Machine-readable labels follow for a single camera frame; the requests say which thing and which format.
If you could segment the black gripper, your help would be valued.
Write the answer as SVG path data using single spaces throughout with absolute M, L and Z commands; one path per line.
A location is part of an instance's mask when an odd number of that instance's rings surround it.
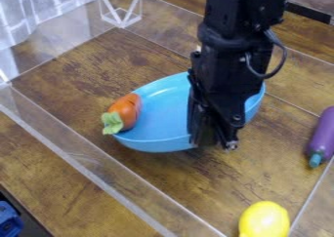
M 198 27 L 200 51 L 192 52 L 188 70 L 187 129 L 198 147 L 218 143 L 226 151 L 238 148 L 238 129 L 247 122 L 246 103 L 259 93 L 275 41 L 267 32 L 223 36 L 202 23 Z

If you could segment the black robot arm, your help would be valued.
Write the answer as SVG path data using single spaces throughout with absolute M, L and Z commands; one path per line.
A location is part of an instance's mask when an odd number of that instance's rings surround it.
M 188 69 L 191 144 L 238 147 L 247 100 L 279 72 L 267 65 L 272 50 L 285 47 L 271 30 L 285 9 L 286 0 L 206 0 L 200 48 L 191 53 Z

